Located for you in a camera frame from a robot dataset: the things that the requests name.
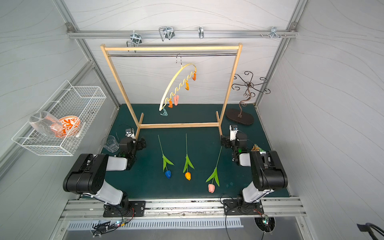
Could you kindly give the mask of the pink clothes peg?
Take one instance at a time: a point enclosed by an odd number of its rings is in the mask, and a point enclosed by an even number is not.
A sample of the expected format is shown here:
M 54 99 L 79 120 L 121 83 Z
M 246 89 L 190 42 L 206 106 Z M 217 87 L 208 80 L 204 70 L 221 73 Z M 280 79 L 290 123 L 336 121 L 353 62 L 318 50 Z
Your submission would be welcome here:
M 174 95 L 174 105 L 177 106 L 179 103 L 179 96 L 178 95 Z

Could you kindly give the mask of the pink tulip flower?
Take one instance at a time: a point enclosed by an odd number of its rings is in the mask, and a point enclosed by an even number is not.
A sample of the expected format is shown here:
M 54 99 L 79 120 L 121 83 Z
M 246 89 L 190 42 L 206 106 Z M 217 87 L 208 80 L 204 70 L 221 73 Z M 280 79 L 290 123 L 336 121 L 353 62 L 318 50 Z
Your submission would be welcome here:
M 206 179 L 206 183 L 208 184 L 208 191 L 210 194 L 213 194 L 216 190 L 216 187 L 220 187 L 220 180 L 219 180 L 219 173 L 218 173 L 218 166 L 221 158 L 221 153 L 222 153 L 223 147 L 220 148 L 218 158 L 216 161 L 215 168 L 212 172 L 212 174 Z

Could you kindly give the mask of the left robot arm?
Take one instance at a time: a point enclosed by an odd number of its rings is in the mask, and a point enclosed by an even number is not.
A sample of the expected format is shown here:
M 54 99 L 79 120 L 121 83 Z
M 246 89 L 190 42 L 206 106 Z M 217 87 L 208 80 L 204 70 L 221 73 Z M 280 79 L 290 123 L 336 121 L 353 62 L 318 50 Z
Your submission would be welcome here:
M 145 201 L 130 201 L 128 194 L 110 185 L 106 172 L 131 170 L 136 153 L 147 147 L 146 140 L 126 137 L 120 142 L 122 153 L 117 157 L 108 154 L 81 154 L 63 182 L 65 192 L 85 195 L 104 203 L 103 217 L 142 217 Z

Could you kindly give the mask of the orange tulip flower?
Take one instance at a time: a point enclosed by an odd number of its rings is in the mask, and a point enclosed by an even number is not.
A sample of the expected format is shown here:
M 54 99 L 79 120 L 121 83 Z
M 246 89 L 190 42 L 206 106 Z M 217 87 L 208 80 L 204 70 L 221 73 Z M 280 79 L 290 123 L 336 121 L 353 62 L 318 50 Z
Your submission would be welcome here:
M 190 181 L 192 179 L 192 174 L 189 171 L 189 168 L 195 169 L 193 163 L 191 162 L 191 159 L 188 154 L 188 136 L 186 134 L 186 160 L 185 160 L 185 165 L 183 169 L 183 173 L 185 175 L 185 178 Z

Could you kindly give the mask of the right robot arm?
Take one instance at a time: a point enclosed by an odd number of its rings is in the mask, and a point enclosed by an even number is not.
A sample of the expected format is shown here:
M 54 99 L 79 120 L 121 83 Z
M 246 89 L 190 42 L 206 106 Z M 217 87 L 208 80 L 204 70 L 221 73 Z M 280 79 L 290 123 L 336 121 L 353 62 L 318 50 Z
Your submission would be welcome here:
M 233 162 L 250 167 L 251 183 L 243 188 L 235 200 L 224 200 L 226 215 L 264 215 L 262 198 L 288 186 L 288 177 L 276 151 L 264 151 L 256 144 L 247 148 L 249 140 L 240 133 L 234 138 L 221 136 L 221 144 L 233 150 Z

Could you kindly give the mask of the teal clothes peg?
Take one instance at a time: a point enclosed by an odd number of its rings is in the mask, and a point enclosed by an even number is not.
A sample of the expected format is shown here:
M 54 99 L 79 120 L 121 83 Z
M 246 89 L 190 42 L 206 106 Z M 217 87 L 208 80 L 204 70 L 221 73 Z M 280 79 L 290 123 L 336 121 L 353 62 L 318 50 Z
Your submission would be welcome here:
M 169 114 L 168 114 L 167 110 L 164 108 L 164 109 L 160 112 L 160 115 L 161 115 L 161 116 L 164 116 L 164 117 L 167 117 Z

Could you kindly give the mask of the yellow wavy clothes hanger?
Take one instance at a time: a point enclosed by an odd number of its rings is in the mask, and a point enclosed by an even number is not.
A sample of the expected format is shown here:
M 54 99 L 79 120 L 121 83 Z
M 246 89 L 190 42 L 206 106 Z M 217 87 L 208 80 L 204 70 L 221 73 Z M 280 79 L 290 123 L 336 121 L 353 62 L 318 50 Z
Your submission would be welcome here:
M 180 74 L 185 72 L 186 70 L 191 70 L 183 79 L 180 78 Z M 181 65 L 179 70 L 174 74 L 174 76 L 171 78 L 170 82 L 168 83 L 161 101 L 159 103 L 159 112 L 161 112 L 166 106 L 169 105 L 169 100 L 174 100 L 174 95 L 177 95 L 177 93 L 180 91 L 180 89 L 186 87 L 186 82 L 189 83 L 190 80 L 193 80 L 193 74 L 197 74 L 197 66 L 193 63 L 188 63 L 185 65 Z

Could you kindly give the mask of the blue tulip flower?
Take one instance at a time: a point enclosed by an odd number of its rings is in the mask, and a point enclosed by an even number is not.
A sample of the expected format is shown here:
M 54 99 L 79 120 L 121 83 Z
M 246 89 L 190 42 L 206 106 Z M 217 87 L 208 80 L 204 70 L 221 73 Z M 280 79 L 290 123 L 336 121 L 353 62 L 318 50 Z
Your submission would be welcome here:
M 158 135 L 158 140 L 159 140 L 159 144 L 160 144 L 160 148 L 161 148 L 161 152 L 162 152 L 162 159 L 163 159 L 163 172 L 166 176 L 167 179 L 170 179 L 172 177 L 172 172 L 171 170 L 168 169 L 168 165 L 171 165 L 171 166 L 174 166 L 174 163 L 171 162 L 164 154 L 164 150 L 163 150 L 163 147 L 162 147 L 162 143 L 161 143 L 161 139 L 160 139 L 160 136 Z

